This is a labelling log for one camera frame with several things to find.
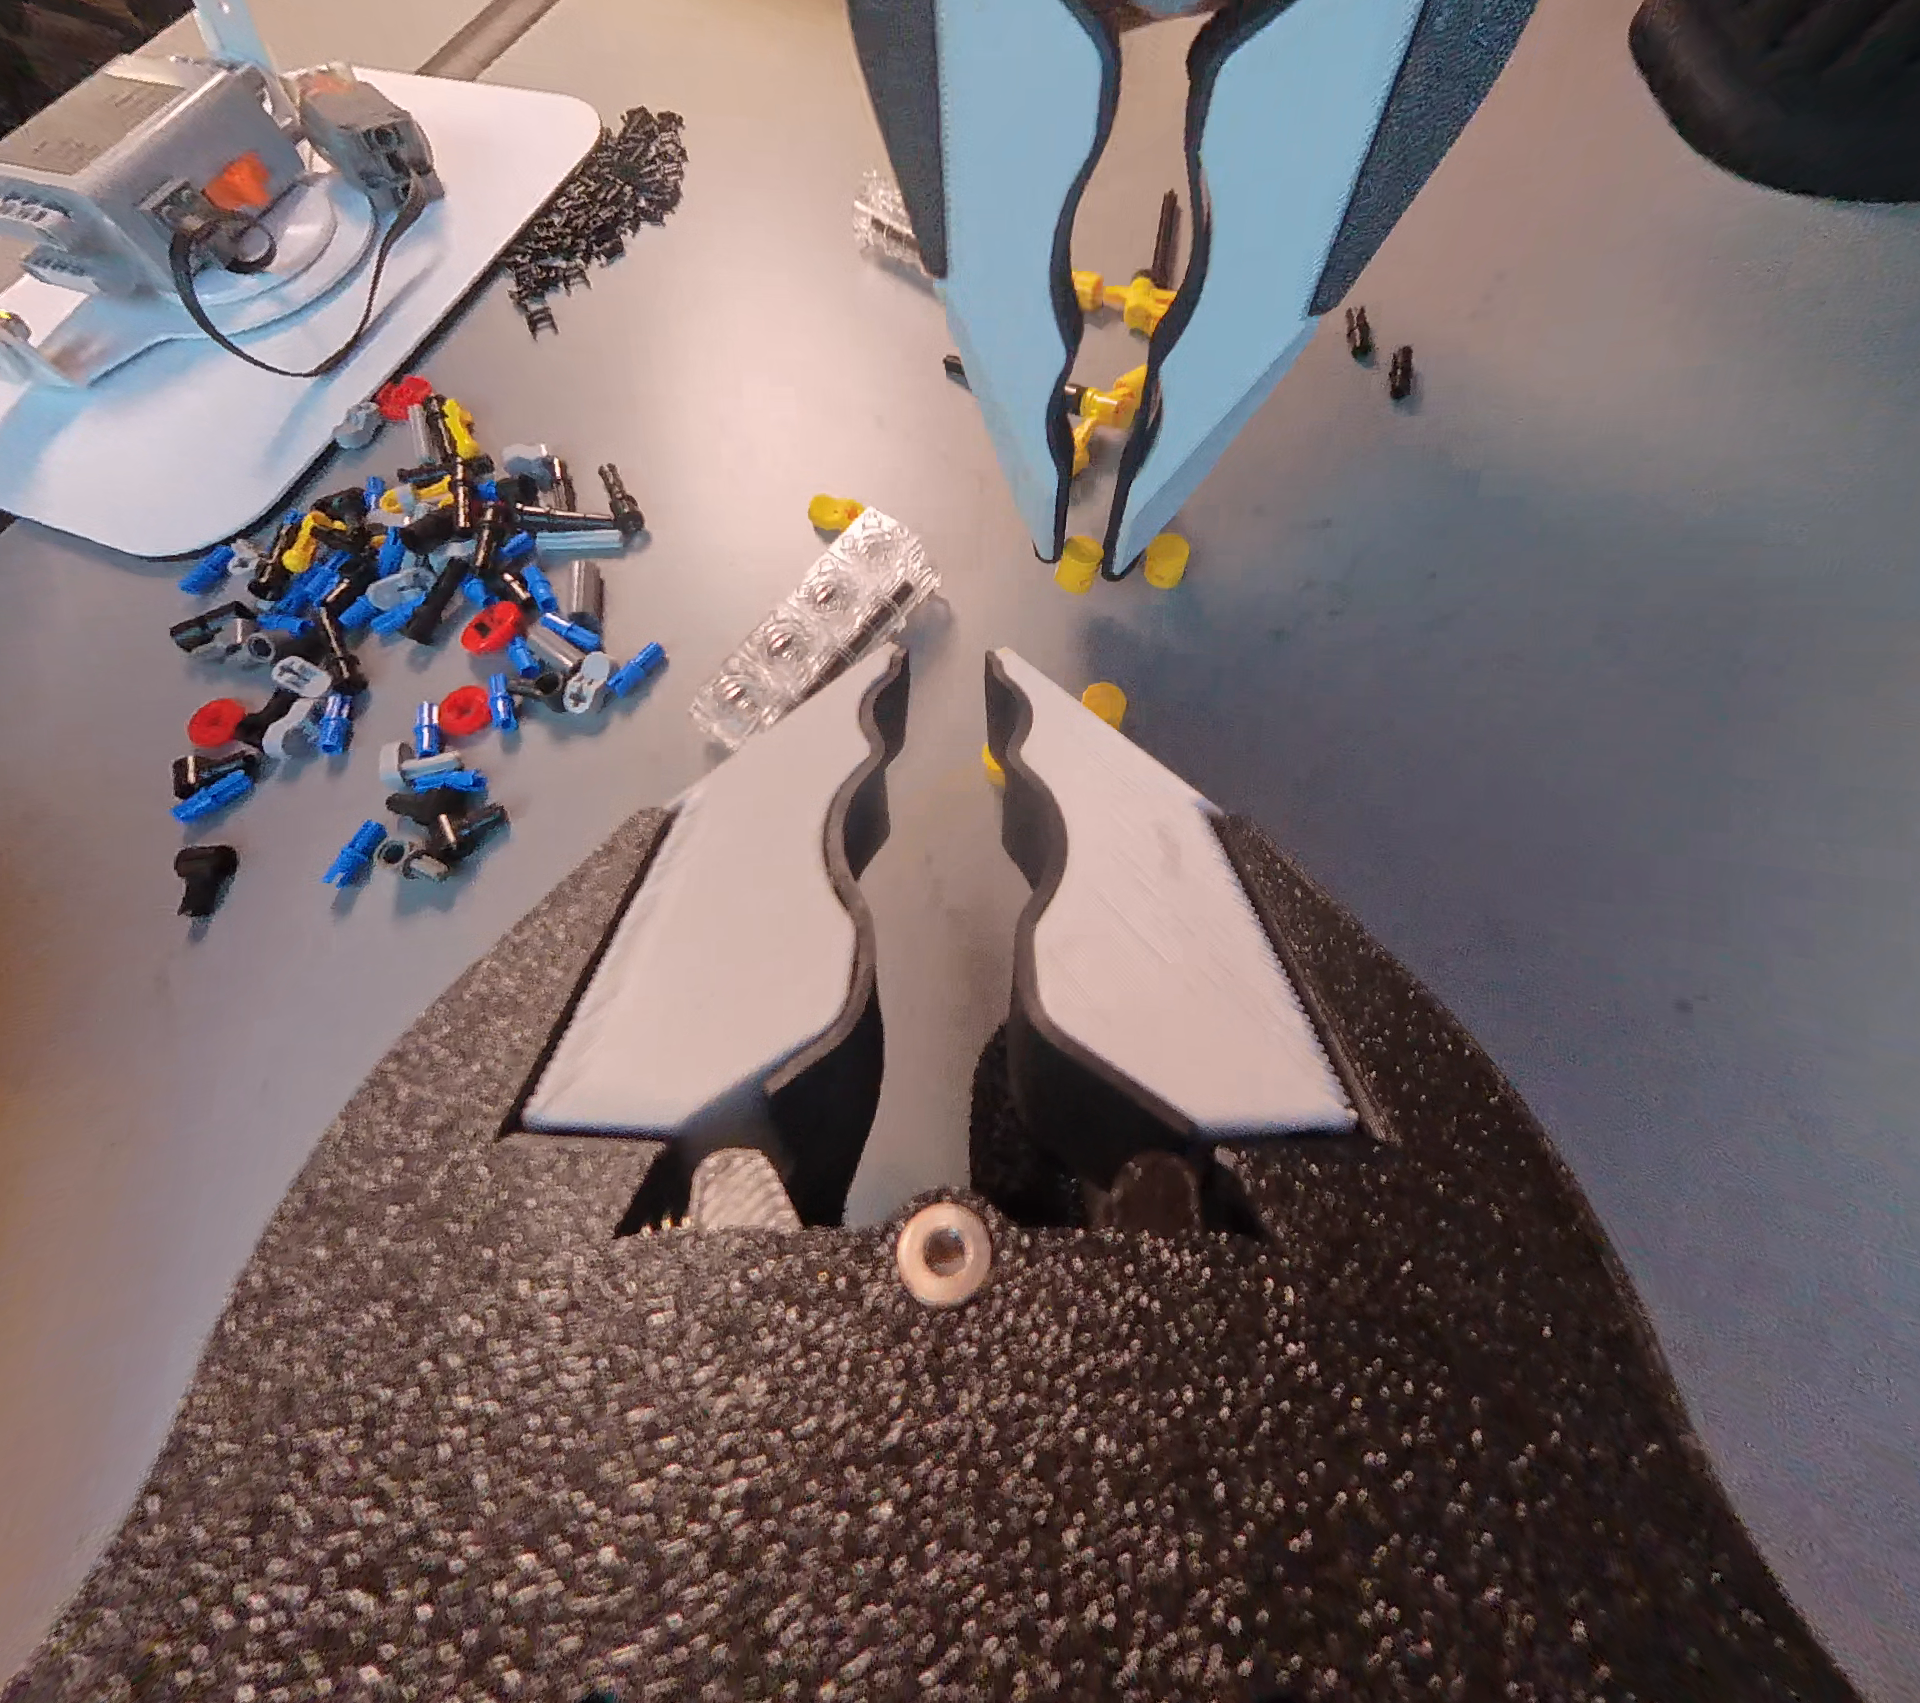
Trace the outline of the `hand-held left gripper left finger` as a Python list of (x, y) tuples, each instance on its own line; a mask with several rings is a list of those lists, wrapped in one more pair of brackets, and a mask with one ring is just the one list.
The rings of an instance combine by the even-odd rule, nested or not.
[(908, 657), (879, 645), (690, 785), (522, 1103), (538, 1133), (690, 1135), (858, 1015)]

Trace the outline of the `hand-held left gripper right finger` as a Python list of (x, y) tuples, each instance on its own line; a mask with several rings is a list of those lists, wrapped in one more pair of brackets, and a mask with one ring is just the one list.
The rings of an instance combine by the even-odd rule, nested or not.
[(1011, 649), (984, 659), (1002, 845), (1028, 883), (1011, 1017), (1053, 1145), (1355, 1131), (1223, 811)]

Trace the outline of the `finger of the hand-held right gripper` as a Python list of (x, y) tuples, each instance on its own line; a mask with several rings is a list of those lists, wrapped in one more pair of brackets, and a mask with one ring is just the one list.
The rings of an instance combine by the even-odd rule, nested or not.
[(1429, 0), (1236, 0), (1189, 51), (1191, 255), (1106, 531), (1124, 575), (1274, 391)]
[(1021, 519), (1053, 561), (1084, 333), (1071, 239), (1113, 131), (1119, 47), (1084, 0), (933, 3), (946, 319)]

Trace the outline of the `yellow piston axle assembly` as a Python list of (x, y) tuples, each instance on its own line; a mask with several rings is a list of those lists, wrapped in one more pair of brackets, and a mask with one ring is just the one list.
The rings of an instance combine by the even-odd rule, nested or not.
[(1147, 381), (1147, 363), (1124, 371), (1113, 385), (1069, 381), (1064, 403), (1071, 437), (1071, 475), (1080, 477), (1093, 465), (1093, 435), (1096, 429), (1128, 433), (1141, 413)]
[(1163, 197), (1150, 263), (1128, 279), (1071, 269), (1069, 281), (1080, 311), (1091, 317), (1115, 313), (1127, 329), (1150, 337), (1179, 293), (1174, 271), (1180, 259), (1183, 215), (1183, 197), (1171, 187)]

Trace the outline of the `clear toy brick block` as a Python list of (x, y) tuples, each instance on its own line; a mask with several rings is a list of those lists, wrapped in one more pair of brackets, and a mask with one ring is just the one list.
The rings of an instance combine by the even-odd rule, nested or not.
[(874, 259), (908, 273), (926, 273), (918, 235), (892, 175), (868, 171), (860, 179), (853, 201), (853, 231), (857, 243)]
[(914, 531), (863, 511), (695, 693), (693, 725), (712, 745), (740, 747), (894, 639), (940, 585)]

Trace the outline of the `pile of small toy pieces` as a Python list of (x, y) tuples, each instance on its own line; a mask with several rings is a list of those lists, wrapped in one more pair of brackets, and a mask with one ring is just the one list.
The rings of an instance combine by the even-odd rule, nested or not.
[(194, 921), (238, 871), (240, 851), (212, 837), (216, 817), (276, 769), (345, 761), (383, 655), (449, 655), (453, 681), (428, 687), (374, 751), (380, 809), (328, 857), (332, 891), (377, 869), (420, 883), (463, 873), (510, 825), (469, 745), (543, 709), (595, 717), (664, 665), (658, 643), (634, 657), (611, 645), (605, 559), (646, 537), (619, 467), (601, 465), (601, 497), (580, 497), (555, 447), (486, 447), (469, 405), (418, 373), (350, 407), (345, 437), (364, 445), (389, 423), (410, 441), (395, 473), (325, 491), (265, 537), (216, 543), (181, 579), (196, 609), (171, 627), (173, 645), (252, 677), (187, 717), (171, 765), (171, 817), (188, 835), (173, 863), (178, 911)]

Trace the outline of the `grey desk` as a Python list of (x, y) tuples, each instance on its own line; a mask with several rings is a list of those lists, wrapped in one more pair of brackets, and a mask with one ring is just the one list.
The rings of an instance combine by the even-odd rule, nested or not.
[(684, 205), (533, 341), (492, 289), (427, 371), (617, 461), (661, 689), (503, 751), (507, 843), (325, 889), (371, 715), (215, 831), (178, 917), (200, 703), (178, 563), (5, 531), (5, 1675), (146, 1475), (228, 1285), (396, 1035), (636, 805), (693, 687), (811, 559), (804, 505), (945, 573), (872, 869), (888, 1037), (868, 1221), (967, 1169), (1024, 887), (980, 765), (1013, 645), (1256, 815), (1437, 989), (1572, 1163), (1741, 1515), (1862, 1691), (1917, 1697), (1917, 213), (1701, 161), (1542, 0), (1336, 325), (1194, 497), (1189, 579), (1073, 597), (1024, 543), (940, 307), (853, 241), (882, 159), (845, 0), (252, 0), (350, 55), (684, 113)]

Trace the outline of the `black cloth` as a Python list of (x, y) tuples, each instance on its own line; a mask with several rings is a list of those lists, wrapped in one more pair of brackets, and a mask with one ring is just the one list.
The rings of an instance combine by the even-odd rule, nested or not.
[(1918, 201), (1918, 0), (1645, 0), (1628, 47), (1718, 169), (1820, 199)]

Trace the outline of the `white book stand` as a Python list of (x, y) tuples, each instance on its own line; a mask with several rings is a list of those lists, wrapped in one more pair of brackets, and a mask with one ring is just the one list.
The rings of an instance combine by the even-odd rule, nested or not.
[(427, 133), (444, 195), (380, 211), (316, 153), (247, 0), (194, 0), (204, 55), (257, 69), (302, 179), (266, 213), (181, 227), (171, 293), (5, 289), (3, 505), (136, 557), (265, 517), (540, 211), (602, 127), (538, 89), (353, 67)]

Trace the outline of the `grey toy motor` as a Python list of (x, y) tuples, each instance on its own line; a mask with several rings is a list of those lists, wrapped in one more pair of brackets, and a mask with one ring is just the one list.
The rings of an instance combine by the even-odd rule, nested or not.
[(312, 149), (380, 211), (439, 201), (444, 183), (420, 121), (345, 63), (291, 75)]

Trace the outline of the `grey battery box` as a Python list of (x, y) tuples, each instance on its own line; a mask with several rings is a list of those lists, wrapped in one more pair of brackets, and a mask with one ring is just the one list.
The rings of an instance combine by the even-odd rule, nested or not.
[(5, 137), (3, 225), (38, 279), (162, 295), (181, 227), (258, 217), (305, 173), (257, 69), (118, 57)]

